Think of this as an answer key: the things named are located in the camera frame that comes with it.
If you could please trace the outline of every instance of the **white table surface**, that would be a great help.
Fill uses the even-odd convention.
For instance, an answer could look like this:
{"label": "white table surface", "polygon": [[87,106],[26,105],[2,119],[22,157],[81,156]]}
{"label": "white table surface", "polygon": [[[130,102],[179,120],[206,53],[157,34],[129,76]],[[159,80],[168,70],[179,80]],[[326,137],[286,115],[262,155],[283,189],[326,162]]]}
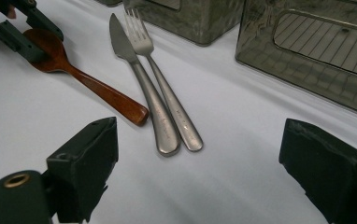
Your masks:
{"label": "white table surface", "polygon": [[[147,105],[110,43],[109,17],[123,21],[123,5],[38,0],[37,7],[63,30],[73,65]],[[17,14],[11,22],[24,32],[30,27]],[[44,172],[45,159],[88,123],[117,117],[120,160],[90,223],[327,223],[278,163],[284,123],[313,123],[357,148],[357,114],[237,63],[238,26],[206,48],[146,26],[152,56],[193,119],[203,150],[181,144],[174,157],[160,156],[150,120],[135,126],[71,76],[38,72],[0,42],[0,178]]]}

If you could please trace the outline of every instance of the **silver knife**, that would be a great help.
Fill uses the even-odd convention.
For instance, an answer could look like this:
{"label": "silver knife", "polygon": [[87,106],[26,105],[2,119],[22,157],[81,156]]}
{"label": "silver knife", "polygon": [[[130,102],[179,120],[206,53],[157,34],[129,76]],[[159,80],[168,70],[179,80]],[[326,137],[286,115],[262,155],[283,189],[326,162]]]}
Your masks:
{"label": "silver knife", "polygon": [[179,151],[179,132],[114,13],[109,19],[109,33],[115,54],[131,65],[144,92],[149,105],[158,151],[164,156],[176,154]]}

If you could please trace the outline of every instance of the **butter knife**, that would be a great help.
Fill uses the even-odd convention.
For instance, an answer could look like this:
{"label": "butter knife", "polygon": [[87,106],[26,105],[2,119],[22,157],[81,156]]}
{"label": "butter knife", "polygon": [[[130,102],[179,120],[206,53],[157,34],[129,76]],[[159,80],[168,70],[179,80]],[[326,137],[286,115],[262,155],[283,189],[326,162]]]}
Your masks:
{"label": "butter knife", "polygon": [[158,151],[164,156],[176,154],[179,151],[179,132],[114,13],[112,13],[109,20],[109,33],[115,54],[131,65],[144,92],[149,106]]}

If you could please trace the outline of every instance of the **stainless steel utensil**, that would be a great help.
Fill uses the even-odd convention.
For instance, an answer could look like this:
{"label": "stainless steel utensil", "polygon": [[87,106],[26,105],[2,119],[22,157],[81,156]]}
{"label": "stainless steel utensil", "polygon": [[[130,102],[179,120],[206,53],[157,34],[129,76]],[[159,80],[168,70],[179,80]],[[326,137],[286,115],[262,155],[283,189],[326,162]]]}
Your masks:
{"label": "stainless steel utensil", "polygon": [[145,56],[149,61],[184,144],[190,151],[200,150],[203,146],[202,138],[182,107],[178,97],[167,83],[161,70],[151,58],[154,46],[147,29],[135,8],[126,10],[125,21],[129,40],[132,43],[135,52]]}
{"label": "stainless steel utensil", "polygon": [[155,132],[156,146],[164,156],[172,156],[179,149],[179,133],[170,118],[164,103],[153,86],[149,76],[138,60],[126,33],[114,13],[109,20],[109,33],[115,54],[126,60],[135,72],[149,105],[150,117]]}

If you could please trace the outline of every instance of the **metal container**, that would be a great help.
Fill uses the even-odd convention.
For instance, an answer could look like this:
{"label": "metal container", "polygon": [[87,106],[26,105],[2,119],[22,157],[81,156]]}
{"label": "metal container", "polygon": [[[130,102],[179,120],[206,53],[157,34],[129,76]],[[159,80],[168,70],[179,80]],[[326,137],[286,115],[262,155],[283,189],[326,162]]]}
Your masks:
{"label": "metal container", "polygon": [[97,0],[97,2],[106,5],[108,7],[115,7],[119,3],[122,2],[122,0]]}
{"label": "metal container", "polygon": [[246,0],[236,59],[357,111],[357,1]]}
{"label": "metal container", "polygon": [[123,0],[125,8],[136,7],[148,21],[200,46],[240,22],[243,0]]}

